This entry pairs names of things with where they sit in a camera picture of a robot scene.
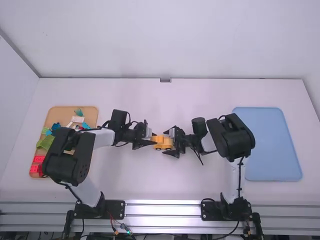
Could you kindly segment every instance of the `robotic arm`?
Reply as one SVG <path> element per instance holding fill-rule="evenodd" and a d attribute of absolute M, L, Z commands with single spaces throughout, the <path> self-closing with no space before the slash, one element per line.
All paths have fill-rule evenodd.
<path fill-rule="evenodd" d="M 61 127 L 56 130 L 54 141 L 44 158 L 42 171 L 57 184 L 65 186 L 77 199 L 74 210 L 67 213 L 63 239 L 69 236 L 73 219 L 123 219 L 125 216 L 125 202 L 105 200 L 104 194 L 88 177 L 93 150 L 120 147 L 117 145 L 119 142 L 132 143 L 132 149 L 136 150 L 156 144 L 149 140 L 152 134 L 146 120 L 131 121 L 128 112 L 116 109 L 109 121 L 95 129 L 76 131 Z M 130 233 L 125 224 L 123 228 Z"/>
<path fill-rule="evenodd" d="M 164 134 L 173 138 L 175 150 L 164 151 L 166 155 L 176 158 L 191 148 L 201 160 L 200 155 L 218 152 L 226 158 L 228 167 L 228 188 L 220 194 L 220 201 L 205 198 L 201 201 L 201 218 L 203 221 L 253 221 L 256 239 L 263 238 L 260 215 L 252 212 L 251 204 L 243 197 L 246 159 L 251 155 L 256 141 L 250 129 L 235 114 L 223 115 L 205 120 L 203 117 L 192 119 L 193 134 L 173 126 Z M 249 225 L 245 228 L 247 238 L 252 238 Z"/>

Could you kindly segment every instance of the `metal frame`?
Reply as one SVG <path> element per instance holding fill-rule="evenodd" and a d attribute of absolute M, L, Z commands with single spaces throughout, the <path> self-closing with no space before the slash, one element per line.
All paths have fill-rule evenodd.
<path fill-rule="evenodd" d="M 0 231 L 61 232 L 66 213 L 74 206 L 71 202 L 0 202 Z M 320 205 L 253 204 L 252 211 L 260 213 L 265 235 L 320 235 Z M 113 232 L 109 220 L 84 222 L 85 232 Z M 197 200 L 126 200 L 125 218 L 120 222 L 133 233 L 227 234 L 236 225 L 202 221 Z M 82 221 L 75 219 L 71 231 L 81 230 Z M 241 233 L 241 227 L 234 232 Z"/>

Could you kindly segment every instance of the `green object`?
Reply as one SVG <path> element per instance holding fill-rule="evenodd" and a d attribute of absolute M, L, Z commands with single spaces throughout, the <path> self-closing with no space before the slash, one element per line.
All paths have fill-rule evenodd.
<path fill-rule="evenodd" d="M 44 128 L 42 128 L 41 134 L 46 134 L 47 131 L 50 131 L 50 128 L 44 127 Z"/>
<path fill-rule="evenodd" d="M 84 113 L 82 112 L 80 107 L 78 109 L 74 110 L 74 112 L 79 117 L 83 117 L 84 116 Z"/>
<path fill-rule="evenodd" d="M 55 137 L 52 135 L 46 136 L 42 142 L 40 142 L 39 147 L 44 148 L 45 150 L 49 150 L 52 142 L 54 141 Z"/>
<path fill-rule="evenodd" d="M 88 124 L 86 124 L 85 122 L 82 123 L 82 127 L 85 129 L 91 129 L 91 127 Z"/>
<path fill-rule="evenodd" d="M 39 148 L 39 147 L 40 147 L 40 144 L 42 143 L 42 141 L 43 141 L 42 139 L 39 139 L 39 141 L 36 142 L 36 145 L 35 145 L 35 146 L 36 146 L 37 148 Z"/>

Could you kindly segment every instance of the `green block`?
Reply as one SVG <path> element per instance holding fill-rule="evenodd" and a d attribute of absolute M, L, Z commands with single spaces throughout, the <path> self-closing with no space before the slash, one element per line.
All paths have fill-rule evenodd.
<path fill-rule="evenodd" d="M 84 116 L 84 113 L 82 112 L 80 107 L 78 109 L 74 110 L 74 112 L 79 117 L 83 117 Z"/>
<path fill-rule="evenodd" d="M 48 128 L 48 127 L 42 128 L 41 134 L 46 134 L 46 132 L 47 132 L 48 130 L 50 131 L 50 128 Z"/>
<path fill-rule="evenodd" d="M 39 147 L 44 148 L 45 150 L 49 150 L 52 142 L 54 141 L 55 137 L 52 135 L 46 136 L 42 142 L 39 144 Z"/>
<path fill-rule="evenodd" d="M 40 144 L 42 143 L 42 141 L 43 141 L 42 139 L 39 139 L 39 141 L 36 142 L 36 145 L 35 145 L 35 146 L 36 146 L 37 148 L 39 148 L 39 147 L 40 147 Z"/>

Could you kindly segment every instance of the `red block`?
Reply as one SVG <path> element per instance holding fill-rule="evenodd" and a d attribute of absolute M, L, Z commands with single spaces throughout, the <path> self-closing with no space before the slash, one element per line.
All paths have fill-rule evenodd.
<path fill-rule="evenodd" d="M 30 167 L 30 173 L 31 174 L 36 174 L 37 172 L 38 172 L 38 165 L 31 165 L 31 167 Z"/>
<path fill-rule="evenodd" d="M 42 164 L 43 161 L 45 160 L 46 156 L 34 156 L 33 162 L 37 164 Z"/>

